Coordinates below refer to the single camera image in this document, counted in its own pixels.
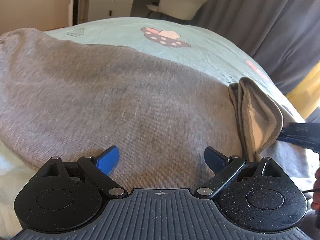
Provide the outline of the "person's right hand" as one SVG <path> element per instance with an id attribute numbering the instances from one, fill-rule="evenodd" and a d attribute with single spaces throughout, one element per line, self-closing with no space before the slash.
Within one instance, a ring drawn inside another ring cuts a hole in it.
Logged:
<path id="1" fill-rule="evenodd" d="M 320 168 L 318 168 L 318 170 L 316 171 L 315 178 L 316 178 L 316 181 L 313 185 L 313 188 L 319 189 L 320 188 Z M 313 193 L 311 208 L 315 211 L 319 210 L 320 208 L 320 192 L 319 191 Z"/>

